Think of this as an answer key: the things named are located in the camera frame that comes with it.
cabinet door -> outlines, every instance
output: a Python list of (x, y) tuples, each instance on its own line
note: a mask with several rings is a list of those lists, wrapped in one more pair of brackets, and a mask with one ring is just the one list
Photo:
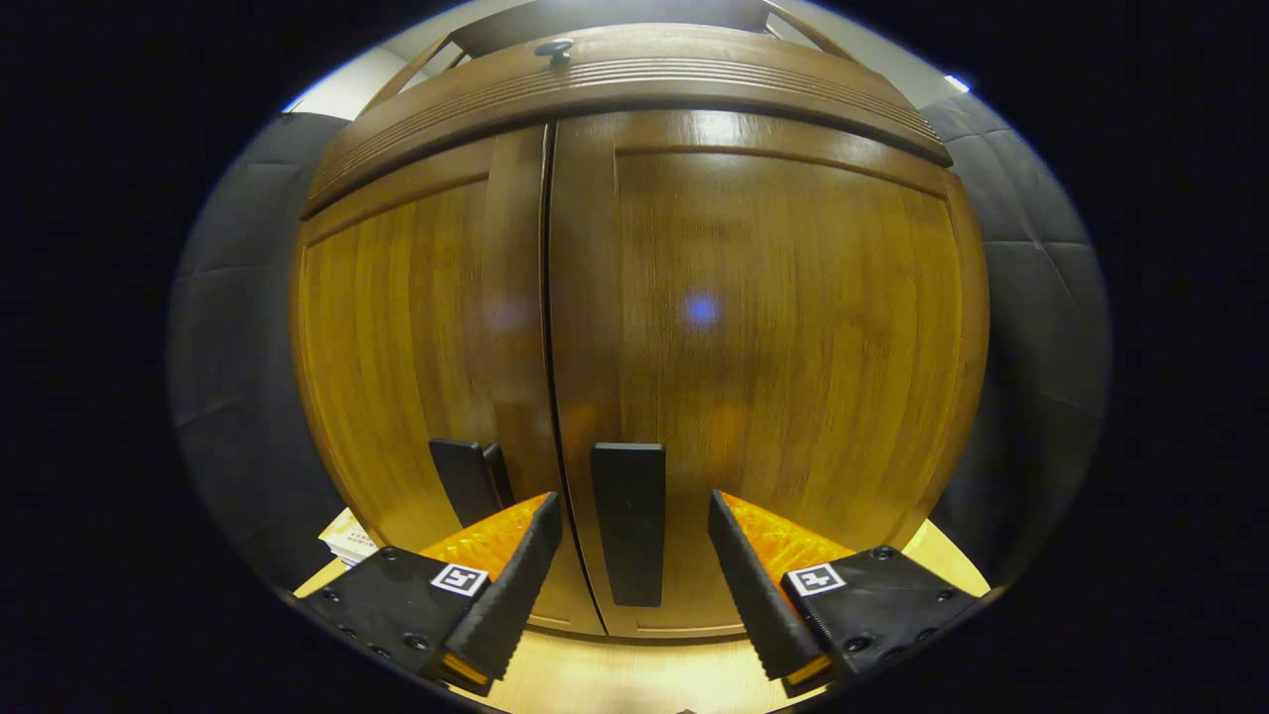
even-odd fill
[[(985, 367), (958, 179), (858, 136), (712, 110), (563, 120), (552, 172), (560, 434), (609, 634), (742, 630), (706, 533), (712, 488), (848, 548), (902, 548)], [(614, 604), (595, 443), (665, 448), (660, 607)]]
[[(459, 529), (433, 439), (499, 444), (518, 500), (563, 491), (539, 269), (546, 137), (537, 126), (418, 161), (301, 230), (301, 394), (335, 484), (379, 545), (420, 550)], [(570, 536), (529, 621), (603, 634)]]

ceiling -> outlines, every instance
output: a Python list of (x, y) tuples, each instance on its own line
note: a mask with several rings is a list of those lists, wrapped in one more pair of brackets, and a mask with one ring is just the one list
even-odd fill
[[(612, 0), (579, 1), (605, 3)], [(471, 3), (463, 3), (420, 22), (392, 37), (379, 47), (409, 62), (445, 32), (461, 28), (508, 8), (523, 5), (524, 3), (525, 0), (472, 0)], [(939, 68), (929, 65), (915, 53), (890, 42), (858, 23), (803, 0), (780, 0), (780, 6), (813, 25), (850, 52), (862, 63), (888, 79), (917, 109), (959, 93), (956, 86), (943, 79), (945, 72), (939, 71)], [(783, 38), (813, 47), (813, 44), (783, 20), (772, 18), (770, 24)], [(424, 66), (423, 74), (425, 76), (434, 76), (457, 53), (458, 49), (456, 47), (448, 47)]]

padded panel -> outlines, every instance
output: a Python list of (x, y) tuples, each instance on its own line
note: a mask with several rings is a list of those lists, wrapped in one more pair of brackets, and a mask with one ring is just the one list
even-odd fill
[(258, 308), (264, 275), (263, 265), (244, 265), (173, 285), (168, 365), (176, 426), (258, 391), (265, 335), (259, 321), (244, 316)]
[(1025, 140), (972, 94), (921, 113), (970, 194), (991, 290), (978, 413), (930, 520), (996, 586), (1020, 574), (1091, 459), (1109, 388), (1109, 307), (1088, 231)]
[(287, 114), (244, 150), (190, 228), (170, 301), (168, 388), (189, 477), (247, 563), (287, 590), (330, 561), (317, 535), (344, 507), (299, 405), (288, 287), (299, 204), (345, 124)]
[(985, 245), (983, 254), (991, 318), (1001, 322), (992, 336), (999, 334), (1010, 355), (1016, 389), (1100, 416), (1109, 345), (1093, 331), (1049, 252), (1029, 242), (997, 242)]

